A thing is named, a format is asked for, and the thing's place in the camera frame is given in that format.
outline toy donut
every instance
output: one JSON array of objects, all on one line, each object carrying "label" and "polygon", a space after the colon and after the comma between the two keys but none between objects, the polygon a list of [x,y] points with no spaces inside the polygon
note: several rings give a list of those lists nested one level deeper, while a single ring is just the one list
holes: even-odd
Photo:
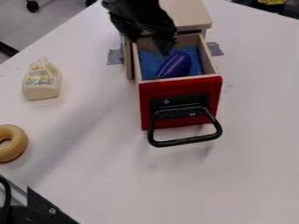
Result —
[{"label": "toy donut", "polygon": [[20,157],[27,148],[28,136],[14,125],[0,125],[0,143],[10,140],[5,146],[0,146],[0,163],[9,163]]}]

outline plastic bottle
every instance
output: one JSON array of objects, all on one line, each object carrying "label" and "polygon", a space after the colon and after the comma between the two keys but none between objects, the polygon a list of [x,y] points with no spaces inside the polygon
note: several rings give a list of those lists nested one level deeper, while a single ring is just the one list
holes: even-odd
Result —
[{"label": "plastic bottle", "polygon": [[28,100],[42,100],[57,97],[60,93],[62,75],[60,70],[46,58],[40,58],[30,65],[23,80],[23,95]]}]

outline bottle label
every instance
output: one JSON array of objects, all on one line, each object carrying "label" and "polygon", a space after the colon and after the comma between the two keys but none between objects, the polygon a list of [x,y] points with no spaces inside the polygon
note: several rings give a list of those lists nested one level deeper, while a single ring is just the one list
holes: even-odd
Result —
[{"label": "bottle label", "polygon": [[36,86],[36,85],[52,85],[53,77],[52,75],[41,66],[34,66],[31,71],[27,74],[24,84],[26,86]]}]

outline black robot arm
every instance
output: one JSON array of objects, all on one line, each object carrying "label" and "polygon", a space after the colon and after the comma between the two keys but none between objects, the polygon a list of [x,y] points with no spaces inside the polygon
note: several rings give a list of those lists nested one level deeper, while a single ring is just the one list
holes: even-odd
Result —
[{"label": "black robot arm", "polygon": [[177,42],[177,27],[158,0],[103,0],[112,23],[132,42],[151,36],[162,55]]}]

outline black handle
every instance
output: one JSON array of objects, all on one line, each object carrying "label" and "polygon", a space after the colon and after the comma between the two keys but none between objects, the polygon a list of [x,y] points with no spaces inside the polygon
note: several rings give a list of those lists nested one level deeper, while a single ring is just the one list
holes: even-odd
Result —
[{"label": "black handle", "polygon": [[219,138],[222,135],[222,127],[221,124],[217,121],[217,119],[211,114],[208,108],[203,106],[196,106],[191,108],[184,108],[184,113],[190,111],[190,115],[198,115],[198,114],[204,114],[206,117],[212,122],[213,126],[216,129],[216,132],[211,135],[205,135],[205,136],[192,136],[187,138],[180,138],[175,140],[168,140],[168,141],[161,141],[158,142],[154,139],[154,130],[155,130],[155,122],[156,119],[161,119],[163,117],[167,117],[169,115],[173,115],[174,113],[178,112],[179,109],[173,110],[173,109],[163,109],[163,110],[157,110],[150,118],[149,121],[149,131],[148,131],[148,140],[149,143],[157,148],[161,147],[170,147],[170,146],[176,146],[181,144],[194,144],[194,143],[200,143],[200,142],[206,142],[206,141],[212,141],[217,138]]}]

